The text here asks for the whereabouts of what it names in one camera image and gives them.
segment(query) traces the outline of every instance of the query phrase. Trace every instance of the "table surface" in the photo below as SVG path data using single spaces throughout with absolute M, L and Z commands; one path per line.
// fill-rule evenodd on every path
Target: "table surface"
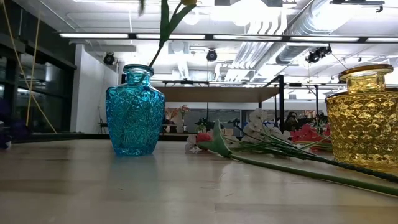
M 0 153 L 1 223 L 398 223 L 397 197 L 184 146 L 158 142 L 152 156 L 115 157 L 109 140 L 15 144 Z

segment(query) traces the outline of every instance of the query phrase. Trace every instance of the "glass vase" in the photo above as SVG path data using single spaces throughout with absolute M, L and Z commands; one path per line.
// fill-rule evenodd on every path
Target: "glass vase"
M 384 82 L 392 71 L 391 65 L 368 65 L 339 75 L 348 91 L 326 98 L 338 161 L 380 170 L 397 166 L 398 89 Z
M 126 65 L 126 83 L 106 90 L 106 118 L 119 156 L 144 156 L 155 149 L 165 114 L 165 96 L 150 85 L 152 68 Z

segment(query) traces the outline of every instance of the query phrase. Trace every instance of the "ceiling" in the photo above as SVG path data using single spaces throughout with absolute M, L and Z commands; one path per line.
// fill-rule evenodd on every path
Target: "ceiling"
M 160 0 L 147 0 L 144 14 L 138 15 L 138 1 L 132 0 L 132 4 L 103 3 L 101 0 L 93 2 L 81 2 L 85 0 L 14 0 L 29 12 L 38 15 L 60 32 L 136 32 L 136 33 L 159 33 L 160 26 Z M 176 28 L 174 33 L 201 33 L 201 34 L 247 34 L 253 26 L 252 14 L 262 17 L 271 17 L 271 11 L 259 8 L 260 0 L 245 1 L 247 7 L 239 7 L 235 14 L 226 15 L 225 10 L 232 6 L 215 6 L 215 0 L 204 0 L 198 2 L 195 12 L 188 15 Z M 331 35 L 397 35 L 398 34 L 398 2 L 396 0 L 384 0 L 384 10 L 376 13 L 379 6 L 358 6 L 355 10 L 329 11 L 320 13 L 317 23 L 328 26 L 338 17 L 347 17 L 341 26 L 338 26 Z M 295 0 L 295 7 L 284 7 L 286 22 L 291 20 L 310 2 L 310 0 Z M 176 0 L 169 0 L 170 8 L 176 5 Z M 245 17 L 250 17 L 252 23 L 246 26 L 237 26 L 245 23 Z M 98 57 L 104 55 L 105 51 L 112 51 L 113 47 L 123 45 L 124 50 L 115 52 L 115 55 L 124 63 L 148 64 L 157 51 L 157 41 L 149 40 L 92 40 L 86 45 L 87 51 L 93 51 Z M 183 56 L 174 54 L 168 45 L 162 49 L 154 69 L 156 79 L 176 79 L 178 75 L 178 64 L 186 63 L 191 76 L 189 79 L 209 79 L 209 75 L 196 75 L 195 71 L 209 71 L 216 73 L 218 64 L 231 63 L 237 58 L 242 47 L 242 42 L 186 42 L 188 47 L 203 47 L 205 51 L 188 51 Z M 218 59 L 215 62 L 206 60 L 207 50 L 216 49 Z M 332 44 L 331 49 L 334 56 L 327 55 L 318 63 L 308 64 L 305 61 L 307 51 L 302 52 L 287 65 L 275 65 L 274 61 L 267 61 L 260 69 L 255 69 L 257 78 L 250 77 L 252 81 L 266 82 L 278 73 L 285 75 L 286 82 L 332 82 L 338 80 L 335 77 L 346 68 L 370 63 L 396 64 L 398 57 L 398 46 L 388 44 Z M 387 81 L 390 84 L 398 84 L 395 74 L 389 75 Z

